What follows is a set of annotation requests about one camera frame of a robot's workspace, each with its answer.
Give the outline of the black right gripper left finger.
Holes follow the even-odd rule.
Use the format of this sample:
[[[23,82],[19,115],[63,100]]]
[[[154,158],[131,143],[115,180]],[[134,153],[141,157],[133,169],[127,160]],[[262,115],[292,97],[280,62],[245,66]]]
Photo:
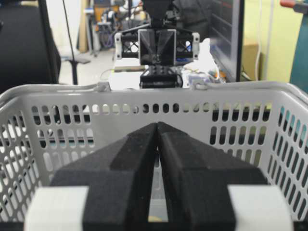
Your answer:
[[[57,170],[30,204],[26,231],[126,231],[148,220],[157,124]]]

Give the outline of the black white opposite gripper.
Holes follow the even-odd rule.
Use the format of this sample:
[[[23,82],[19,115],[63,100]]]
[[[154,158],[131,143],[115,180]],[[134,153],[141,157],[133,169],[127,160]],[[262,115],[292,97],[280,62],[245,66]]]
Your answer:
[[[200,34],[186,29],[139,26],[114,39],[116,59],[135,58],[140,65],[179,66],[199,58]]]

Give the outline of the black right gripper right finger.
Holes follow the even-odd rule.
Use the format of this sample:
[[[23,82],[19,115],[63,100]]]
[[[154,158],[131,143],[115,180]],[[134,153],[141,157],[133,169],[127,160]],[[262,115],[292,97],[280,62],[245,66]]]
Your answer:
[[[170,207],[184,213],[192,231],[294,229],[280,188],[258,167],[166,123],[157,131]]]

